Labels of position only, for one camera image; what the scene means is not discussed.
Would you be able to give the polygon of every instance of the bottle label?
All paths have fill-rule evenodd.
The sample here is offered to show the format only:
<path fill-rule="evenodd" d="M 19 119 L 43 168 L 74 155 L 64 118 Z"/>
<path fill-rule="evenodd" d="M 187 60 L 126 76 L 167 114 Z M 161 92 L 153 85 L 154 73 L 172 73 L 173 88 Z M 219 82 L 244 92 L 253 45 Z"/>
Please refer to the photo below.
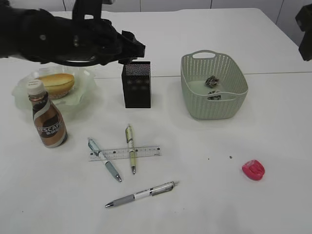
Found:
<path fill-rule="evenodd" d="M 41 101 L 33 101 L 35 127 L 46 147 L 56 147 L 67 139 L 62 115 L 48 96 Z"/>
<path fill-rule="evenodd" d="M 63 126 L 63 122 L 58 120 L 58 116 L 54 116 L 53 118 L 44 122 L 42 127 L 37 126 L 37 131 L 41 137 L 48 138 L 53 137 L 57 132 L 59 132 Z"/>

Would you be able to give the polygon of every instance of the bun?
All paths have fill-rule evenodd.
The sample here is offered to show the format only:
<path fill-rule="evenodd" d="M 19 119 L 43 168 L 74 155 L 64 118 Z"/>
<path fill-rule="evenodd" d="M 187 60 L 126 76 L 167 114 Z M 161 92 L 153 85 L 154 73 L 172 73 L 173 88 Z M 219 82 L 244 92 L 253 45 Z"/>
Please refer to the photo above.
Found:
<path fill-rule="evenodd" d="M 74 76 L 66 73 L 39 77 L 38 79 L 43 82 L 51 99 L 62 98 L 69 93 L 75 84 Z"/>

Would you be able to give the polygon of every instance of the small black box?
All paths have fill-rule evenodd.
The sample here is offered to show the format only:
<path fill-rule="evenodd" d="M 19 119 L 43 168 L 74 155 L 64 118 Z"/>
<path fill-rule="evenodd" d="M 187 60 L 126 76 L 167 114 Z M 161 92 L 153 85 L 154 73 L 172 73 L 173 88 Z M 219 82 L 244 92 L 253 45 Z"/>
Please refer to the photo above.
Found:
<path fill-rule="evenodd" d="M 151 108 L 151 62 L 124 65 L 121 78 L 126 108 Z"/>

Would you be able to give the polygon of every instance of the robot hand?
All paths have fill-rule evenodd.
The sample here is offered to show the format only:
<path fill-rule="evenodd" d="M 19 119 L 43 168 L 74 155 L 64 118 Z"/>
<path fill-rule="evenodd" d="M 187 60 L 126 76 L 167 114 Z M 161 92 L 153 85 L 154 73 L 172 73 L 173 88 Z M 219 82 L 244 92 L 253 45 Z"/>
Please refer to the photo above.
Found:
<path fill-rule="evenodd" d="M 127 64 L 144 57 L 145 46 L 126 31 L 118 33 L 101 6 L 112 0 L 76 0 L 72 19 L 54 17 L 45 10 L 0 5 L 0 58 L 18 57 L 67 66 Z M 93 19 L 84 19 L 92 15 Z"/>
<path fill-rule="evenodd" d="M 304 61 L 312 59 L 312 4 L 302 7 L 296 16 L 297 24 L 305 32 L 299 46 L 299 52 Z"/>

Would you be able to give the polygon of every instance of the plastic laundry basket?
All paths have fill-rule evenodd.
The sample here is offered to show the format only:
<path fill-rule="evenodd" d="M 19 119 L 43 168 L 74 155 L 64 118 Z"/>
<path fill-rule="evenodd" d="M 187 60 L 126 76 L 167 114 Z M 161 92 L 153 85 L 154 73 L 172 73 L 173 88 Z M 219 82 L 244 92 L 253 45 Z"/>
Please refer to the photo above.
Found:
<path fill-rule="evenodd" d="M 215 56 L 194 58 L 198 53 L 210 53 Z M 219 79 L 219 84 L 213 89 L 205 86 L 206 79 L 211 76 Z M 186 107 L 190 114 L 198 119 L 233 117 L 248 92 L 244 75 L 234 60 L 228 55 L 209 50 L 197 51 L 182 57 L 181 85 Z M 221 98 L 211 100 L 214 96 Z"/>

